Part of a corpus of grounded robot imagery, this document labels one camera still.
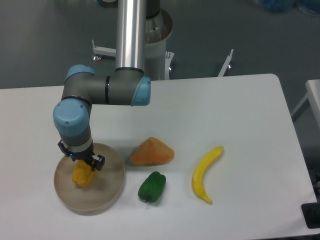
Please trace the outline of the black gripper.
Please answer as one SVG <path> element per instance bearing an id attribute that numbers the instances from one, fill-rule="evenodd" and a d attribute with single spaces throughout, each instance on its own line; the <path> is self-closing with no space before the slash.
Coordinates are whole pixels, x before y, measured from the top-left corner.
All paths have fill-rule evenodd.
<path id="1" fill-rule="evenodd" d="M 87 150 L 81 152 L 72 152 L 65 146 L 65 143 L 62 140 L 60 140 L 57 145 L 67 158 L 71 158 L 73 162 L 80 160 L 85 161 L 85 163 L 90 166 L 93 172 L 100 171 L 105 164 L 105 157 L 100 154 L 95 155 L 92 149 L 88 148 Z"/>

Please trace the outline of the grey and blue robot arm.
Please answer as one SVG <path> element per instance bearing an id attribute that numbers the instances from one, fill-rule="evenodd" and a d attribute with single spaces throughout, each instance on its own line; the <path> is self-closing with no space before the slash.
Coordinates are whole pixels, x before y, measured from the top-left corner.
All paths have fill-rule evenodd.
<path id="1" fill-rule="evenodd" d="M 58 147 L 73 161 L 83 160 L 92 171 L 100 171 L 105 164 L 105 157 L 94 152 L 92 106 L 147 106 L 151 101 L 151 79 L 144 73 L 147 5 L 146 0 L 118 1 L 115 74 L 96 77 L 89 66 L 72 66 L 53 109 L 61 137 Z"/>

